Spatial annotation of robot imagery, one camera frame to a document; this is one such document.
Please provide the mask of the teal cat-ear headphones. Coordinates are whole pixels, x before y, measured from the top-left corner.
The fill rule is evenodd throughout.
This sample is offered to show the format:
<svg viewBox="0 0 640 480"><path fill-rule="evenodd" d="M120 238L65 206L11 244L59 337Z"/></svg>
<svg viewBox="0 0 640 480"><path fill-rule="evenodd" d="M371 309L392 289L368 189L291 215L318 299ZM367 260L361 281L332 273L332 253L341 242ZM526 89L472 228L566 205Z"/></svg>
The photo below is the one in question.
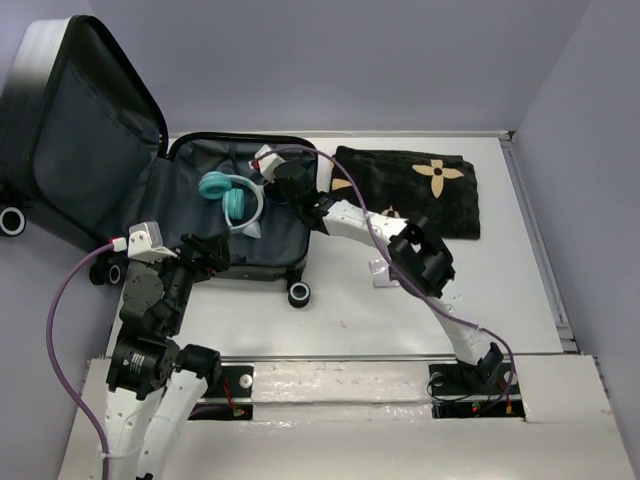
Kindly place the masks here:
<svg viewBox="0 0 640 480"><path fill-rule="evenodd" d="M244 223L234 224L245 215L245 191L249 190L256 199L253 215ZM260 218L265 206L264 187L249 178L219 171L205 173L198 184L198 192L206 200L219 200L226 226L230 234L242 234L252 239L262 238Z"/></svg>

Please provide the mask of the black beige flower blanket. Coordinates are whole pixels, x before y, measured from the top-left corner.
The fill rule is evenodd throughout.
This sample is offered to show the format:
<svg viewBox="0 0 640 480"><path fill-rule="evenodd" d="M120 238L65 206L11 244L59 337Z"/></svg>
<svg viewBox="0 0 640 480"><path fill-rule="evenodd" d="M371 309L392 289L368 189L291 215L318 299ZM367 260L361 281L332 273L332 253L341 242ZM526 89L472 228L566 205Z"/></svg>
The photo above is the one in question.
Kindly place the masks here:
<svg viewBox="0 0 640 480"><path fill-rule="evenodd" d="M430 219L446 239L481 237L475 167L460 155L337 148L331 191L388 217Z"/></svg>

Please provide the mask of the black white space suitcase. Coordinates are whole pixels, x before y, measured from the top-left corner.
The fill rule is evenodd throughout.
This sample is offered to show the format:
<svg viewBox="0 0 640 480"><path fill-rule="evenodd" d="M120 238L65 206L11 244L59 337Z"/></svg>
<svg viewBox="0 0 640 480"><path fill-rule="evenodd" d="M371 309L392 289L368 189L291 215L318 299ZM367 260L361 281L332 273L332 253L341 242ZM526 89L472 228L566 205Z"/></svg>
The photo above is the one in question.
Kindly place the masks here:
<svg viewBox="0 0 640 480"><path fill-rule="evenodd" d="M268 144L317 174L313 145L299 137L196 132L171 139L155 99L97 18L32 22L1 94L1 181L32 207L33 222L92 248L145 221L164 243L228 232L219 200L199 195L210 171L265 179L249 162ZM230 234L232 276L287 284L292 306L308 304L302 275L310 231L279 192L265 190L262 238Z"/></svg>

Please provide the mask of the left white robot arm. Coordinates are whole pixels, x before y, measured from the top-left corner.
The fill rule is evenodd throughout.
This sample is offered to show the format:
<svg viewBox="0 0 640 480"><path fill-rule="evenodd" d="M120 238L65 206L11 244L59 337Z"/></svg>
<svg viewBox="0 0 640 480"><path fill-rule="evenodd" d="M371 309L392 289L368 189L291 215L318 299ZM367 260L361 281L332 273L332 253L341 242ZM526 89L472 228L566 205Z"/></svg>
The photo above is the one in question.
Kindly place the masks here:
<svg viewBox="0 0 640 480"><path fill-rule="evenodd" d="M139 267L124 286L106 377L103 476L159 479L196 402L221 383L218 351L180 347L174 338L194 284L229 269L229 235L184 234L170 249L139 224L129 233L126 255Z"/></svg>

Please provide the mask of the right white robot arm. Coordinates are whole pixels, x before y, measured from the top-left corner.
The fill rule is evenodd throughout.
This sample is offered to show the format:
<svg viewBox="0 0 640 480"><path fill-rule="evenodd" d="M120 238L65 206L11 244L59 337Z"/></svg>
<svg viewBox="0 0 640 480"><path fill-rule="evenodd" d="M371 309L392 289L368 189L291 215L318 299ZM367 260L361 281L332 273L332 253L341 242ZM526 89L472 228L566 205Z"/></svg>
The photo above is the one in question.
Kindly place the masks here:
<svg viewBox="0 0 640 480"><path fill-rule="evenodd" d="M504 360L498 336L458 316L461 298L454 289L453 255L426 217L392 218L367 209L357 186L356 205L320 191L307 169L285 162L274 170L289 206L309 229L376 248L396 273L400 285L433 312L462 366L460 379L470 391L482 392L497 378Z"/></svg>

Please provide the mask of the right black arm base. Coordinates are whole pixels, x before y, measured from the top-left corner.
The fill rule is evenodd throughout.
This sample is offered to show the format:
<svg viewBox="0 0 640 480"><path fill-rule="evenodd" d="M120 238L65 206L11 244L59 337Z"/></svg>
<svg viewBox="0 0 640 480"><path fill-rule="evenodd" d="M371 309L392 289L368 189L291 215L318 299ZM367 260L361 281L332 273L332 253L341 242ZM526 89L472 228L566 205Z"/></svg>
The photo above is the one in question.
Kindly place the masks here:
<svg viewBox="0 0 640 480"><path fill-rule="evenodd" d="M517 374L494 342L478 365L430 364L425 390L437 420L525 419Z"/></svg>

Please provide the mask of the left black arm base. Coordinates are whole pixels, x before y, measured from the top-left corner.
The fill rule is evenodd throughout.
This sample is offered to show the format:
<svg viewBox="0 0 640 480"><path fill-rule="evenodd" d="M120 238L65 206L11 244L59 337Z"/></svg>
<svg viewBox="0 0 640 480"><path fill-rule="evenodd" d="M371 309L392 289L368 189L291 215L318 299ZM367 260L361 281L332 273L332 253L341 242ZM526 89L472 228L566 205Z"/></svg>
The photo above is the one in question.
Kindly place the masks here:
<svg viewBox="0 0 640 480"><path fill-rule="evenodd" d="M250 421L253 419L254 366L222 364L221 379L198 400L191 421Z"/></svg>

